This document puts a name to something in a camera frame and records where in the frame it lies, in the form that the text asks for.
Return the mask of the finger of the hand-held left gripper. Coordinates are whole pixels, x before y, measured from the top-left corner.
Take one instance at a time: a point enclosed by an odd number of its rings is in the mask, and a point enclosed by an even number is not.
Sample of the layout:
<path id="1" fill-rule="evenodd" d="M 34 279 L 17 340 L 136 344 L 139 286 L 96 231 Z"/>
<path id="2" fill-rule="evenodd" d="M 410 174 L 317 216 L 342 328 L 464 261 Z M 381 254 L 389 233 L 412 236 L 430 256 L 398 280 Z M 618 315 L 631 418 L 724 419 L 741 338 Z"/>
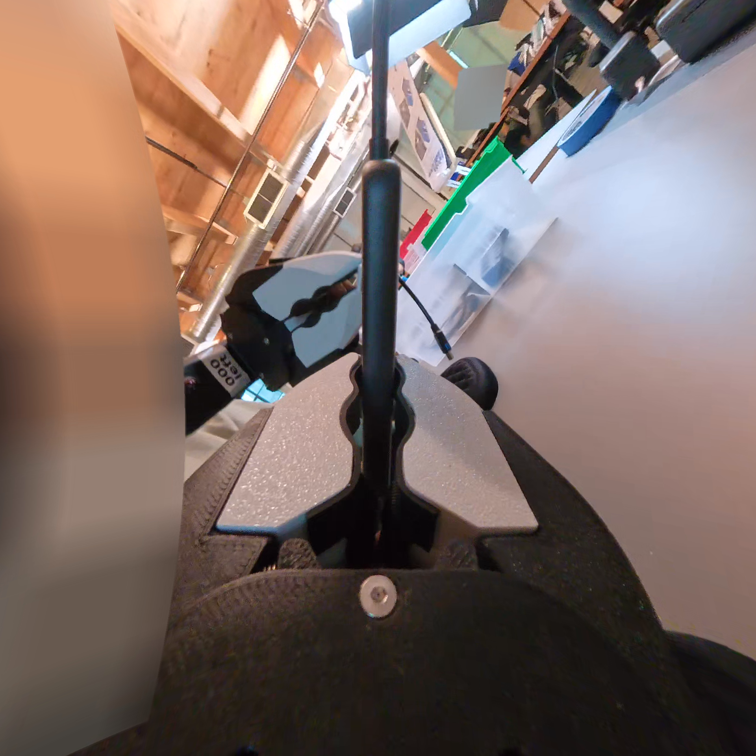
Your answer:
<path id="1" fill-rule="evenodd" d="M 288 315 L 294 354 L 311 367 L 344 348 L 361 327 L 359 288 L 320 288 L 309 298 L 296 300 Z"/>
<path id="2" fill-rule="evenodd" d="M 340 313 L 362 320 L 362 257 L 355 252 L 322 252 L 285 261 L 254 292 L 267 315 L 281 322 Z"/>

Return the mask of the led light panel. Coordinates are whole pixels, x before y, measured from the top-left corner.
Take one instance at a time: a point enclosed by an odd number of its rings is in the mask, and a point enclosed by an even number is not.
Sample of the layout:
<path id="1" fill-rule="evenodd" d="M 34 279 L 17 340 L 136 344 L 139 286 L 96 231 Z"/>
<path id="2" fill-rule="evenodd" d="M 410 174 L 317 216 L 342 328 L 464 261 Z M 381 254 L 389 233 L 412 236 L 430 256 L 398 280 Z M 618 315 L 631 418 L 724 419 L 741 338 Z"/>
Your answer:
<path id="1" fill-rule="evenodd" d="M 373 64 L 373 18 L 388 14 L 387 65 L 394 66 L 471 19 L 476 1 L 331 1 L 327 10 L 338 26 L 348 63 L 369 74 Z"/>

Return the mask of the blue tape roll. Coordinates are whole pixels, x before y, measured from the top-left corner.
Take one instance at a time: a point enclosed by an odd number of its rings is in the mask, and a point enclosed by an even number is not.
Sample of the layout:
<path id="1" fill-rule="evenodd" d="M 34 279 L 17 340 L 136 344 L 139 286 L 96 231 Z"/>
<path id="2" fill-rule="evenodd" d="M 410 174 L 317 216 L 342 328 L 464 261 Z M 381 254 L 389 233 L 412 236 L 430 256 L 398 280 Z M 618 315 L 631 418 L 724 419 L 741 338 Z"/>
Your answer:
<path id="1" fill-rule="evenodd" d="M 566 156 L 574 156 L 608 125 L 622 104 L 621 97 L 608 86 L 601 90 L 568 127 L 556 147 Z"/>

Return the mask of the person's grey sweatshirt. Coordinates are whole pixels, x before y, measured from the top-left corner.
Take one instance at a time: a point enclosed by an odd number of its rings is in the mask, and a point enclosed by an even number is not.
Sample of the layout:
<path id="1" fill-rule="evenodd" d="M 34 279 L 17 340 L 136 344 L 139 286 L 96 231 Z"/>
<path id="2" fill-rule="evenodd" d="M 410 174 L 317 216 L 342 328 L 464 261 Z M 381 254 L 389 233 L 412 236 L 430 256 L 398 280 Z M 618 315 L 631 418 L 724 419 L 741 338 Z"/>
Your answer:
<path id="1" fill-rule="evenodd" d="M 256 414 L 269 407 L 269 404 L 260 402 L 233 400 L 198 430 L 188 435 L 184 444 L 184 481 L 188 480 Z"/>

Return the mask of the dark grey usb hub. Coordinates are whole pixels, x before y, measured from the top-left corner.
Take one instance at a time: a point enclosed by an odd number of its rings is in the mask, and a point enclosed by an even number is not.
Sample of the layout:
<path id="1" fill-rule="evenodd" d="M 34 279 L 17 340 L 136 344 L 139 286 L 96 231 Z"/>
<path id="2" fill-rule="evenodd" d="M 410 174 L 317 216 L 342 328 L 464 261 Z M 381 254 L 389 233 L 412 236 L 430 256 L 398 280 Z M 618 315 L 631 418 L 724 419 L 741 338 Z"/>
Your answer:
<path id="1" fill-rule="evenodd" d="M 389 158 L 387 131 L 390 6 L 373 3 L 370 160 L 363 172 L 362 475 L 371 537 L 380 530 L 389 496 L 395 382 L 401 177 Z"/>

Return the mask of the red plastic bin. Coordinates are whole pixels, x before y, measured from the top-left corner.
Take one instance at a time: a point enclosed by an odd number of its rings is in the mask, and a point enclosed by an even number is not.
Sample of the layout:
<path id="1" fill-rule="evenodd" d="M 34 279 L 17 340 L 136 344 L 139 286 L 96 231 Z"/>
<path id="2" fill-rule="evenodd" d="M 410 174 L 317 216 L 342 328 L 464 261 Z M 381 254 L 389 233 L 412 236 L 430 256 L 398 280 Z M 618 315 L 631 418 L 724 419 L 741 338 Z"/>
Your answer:
<path id="1" fill-rule="evenodd" d="M 407 232 L 404 239 L 400 244 L 400 258 L 404 259 L 410 252 L 411 247 L 421 241 L 426 233 L 430 223 L 432 222 L 432 214 L 428 209 L 424 210 L 421 217 L 417 220 L 414 226 Z"/>

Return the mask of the instruction sheet board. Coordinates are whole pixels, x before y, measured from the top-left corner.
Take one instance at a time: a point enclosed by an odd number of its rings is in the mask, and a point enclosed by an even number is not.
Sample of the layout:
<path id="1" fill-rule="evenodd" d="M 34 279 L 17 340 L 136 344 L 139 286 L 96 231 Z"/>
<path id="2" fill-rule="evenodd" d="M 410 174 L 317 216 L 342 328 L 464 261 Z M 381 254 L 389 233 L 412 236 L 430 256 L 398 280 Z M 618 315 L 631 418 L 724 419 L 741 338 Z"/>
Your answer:
<path id="1" fill-rule="evenodd" d="M 422 172 L 434 192 L 440 192 L 458 166 L 451 146 L 430 100 L 415 85 L 405 60 L 389 72 L 389 89 Z"/>

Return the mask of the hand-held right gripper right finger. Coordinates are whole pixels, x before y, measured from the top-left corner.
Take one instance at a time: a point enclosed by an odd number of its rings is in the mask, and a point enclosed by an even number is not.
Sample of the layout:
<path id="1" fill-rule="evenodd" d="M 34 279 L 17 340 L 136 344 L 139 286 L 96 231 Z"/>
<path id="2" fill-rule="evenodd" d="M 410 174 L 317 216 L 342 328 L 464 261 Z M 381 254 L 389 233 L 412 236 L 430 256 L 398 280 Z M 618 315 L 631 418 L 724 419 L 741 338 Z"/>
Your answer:
<path id="1" fill-rule="evenodd" d="M 398 367 L 410 420 L 398 481 L 439 516 L 435 535 L 534 533 L 537 519 L 477 402 L 408 357 Z"/>

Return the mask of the green plastic bin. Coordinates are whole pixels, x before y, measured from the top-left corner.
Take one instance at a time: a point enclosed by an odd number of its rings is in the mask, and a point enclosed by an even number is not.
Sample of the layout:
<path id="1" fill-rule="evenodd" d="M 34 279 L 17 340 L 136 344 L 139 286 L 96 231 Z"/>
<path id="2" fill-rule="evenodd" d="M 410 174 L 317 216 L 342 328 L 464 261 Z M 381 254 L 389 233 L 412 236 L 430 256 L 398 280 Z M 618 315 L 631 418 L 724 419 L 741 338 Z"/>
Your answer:
<path id="1" fill-rule="evenodd" d="M 470 194 L 488 180 L 499 167 L 506 163 L 511 163 L 521 173 L 524 173 L 523 167 L 519 165 L 504 144 L 496 138 L 483 150 L 482 156 L 477 159 L 468 173 L 463 177 L 449 201 L 430 222 L 428 229 L 420 240 L 426 252 L 430 252 L 454 216 L 465 210 Z"/>

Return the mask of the clear plastic bin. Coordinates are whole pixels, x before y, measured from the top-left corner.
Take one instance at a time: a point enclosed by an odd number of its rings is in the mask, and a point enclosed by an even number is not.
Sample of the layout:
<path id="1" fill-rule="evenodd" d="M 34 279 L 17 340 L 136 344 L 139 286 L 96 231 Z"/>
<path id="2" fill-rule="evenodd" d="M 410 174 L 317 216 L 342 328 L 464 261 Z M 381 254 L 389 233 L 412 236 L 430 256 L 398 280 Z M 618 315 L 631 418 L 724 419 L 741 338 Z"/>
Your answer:
<path id="1" fill-rule="evenodd" d="M 438 366 L 555 216 L 511 163 L 499 167 L 467 200 L 398 294 L 398 354 Z"/>

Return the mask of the silver ventilation duct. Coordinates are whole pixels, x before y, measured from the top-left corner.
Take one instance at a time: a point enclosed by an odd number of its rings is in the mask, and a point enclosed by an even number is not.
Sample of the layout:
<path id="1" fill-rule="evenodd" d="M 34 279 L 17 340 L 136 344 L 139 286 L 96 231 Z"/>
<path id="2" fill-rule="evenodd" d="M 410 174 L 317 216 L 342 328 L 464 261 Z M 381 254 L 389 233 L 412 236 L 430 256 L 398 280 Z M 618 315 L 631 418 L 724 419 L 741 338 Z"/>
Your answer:
<path id="1" fill-rule="evenodd" d="M 357 72 L 327 143 L 328 156 L 271 254 L 270 262 L 307 255 L 367 156 L 371 137 L 371 80 Z"/>
<path id="2" fill-rule="evenodd" d="M 328 134 L 324 120 L 308 128 L 287 161 L 276 171 L 268 169 L 260 180 L 251 198 L 252 214 L 247 218 L 245 232 L 234 244 L 229 262 L 220 267 L 191 326 L 182 333 L 193 344 L 207 341 L 219 328 L 219 316 L 233 284 L 243 272 L 256 266 Z"/>

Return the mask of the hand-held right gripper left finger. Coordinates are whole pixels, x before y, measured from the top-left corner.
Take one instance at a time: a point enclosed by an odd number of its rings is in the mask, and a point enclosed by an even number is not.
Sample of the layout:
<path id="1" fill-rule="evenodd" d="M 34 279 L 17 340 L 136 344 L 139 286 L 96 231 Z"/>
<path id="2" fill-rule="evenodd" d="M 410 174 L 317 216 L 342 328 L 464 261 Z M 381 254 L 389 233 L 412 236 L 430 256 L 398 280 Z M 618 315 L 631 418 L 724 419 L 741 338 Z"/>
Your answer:
<path id="1" fill-rule="evenodd" d="M 216 521 L 220 532 L 299 537 L 354 487 L 359 452 L 347 410 L 359 361 L 346 354 L 273 405 Z"/>

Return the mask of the black power charger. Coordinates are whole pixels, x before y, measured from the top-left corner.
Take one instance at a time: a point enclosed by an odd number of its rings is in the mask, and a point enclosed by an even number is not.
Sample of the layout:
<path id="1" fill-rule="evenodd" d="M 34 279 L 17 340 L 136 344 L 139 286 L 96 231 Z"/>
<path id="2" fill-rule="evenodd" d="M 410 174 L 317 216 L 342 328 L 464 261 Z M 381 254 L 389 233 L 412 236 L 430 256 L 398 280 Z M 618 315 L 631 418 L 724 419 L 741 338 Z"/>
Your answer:
<path id="1" fill-rule="evenodd" d="M 634 31 L 624 33 L 599 64 L 601 77 L 622 100 L 635 97 L 638 81 L 648 84 L 660 68 L 645 37 Z"/>
<path id="2" fill-rule="evenodd" d="M 681 61 L 691 63 L 754 12 L 755 1 L 672 1 L 658 13 L 655 29 Z"/>

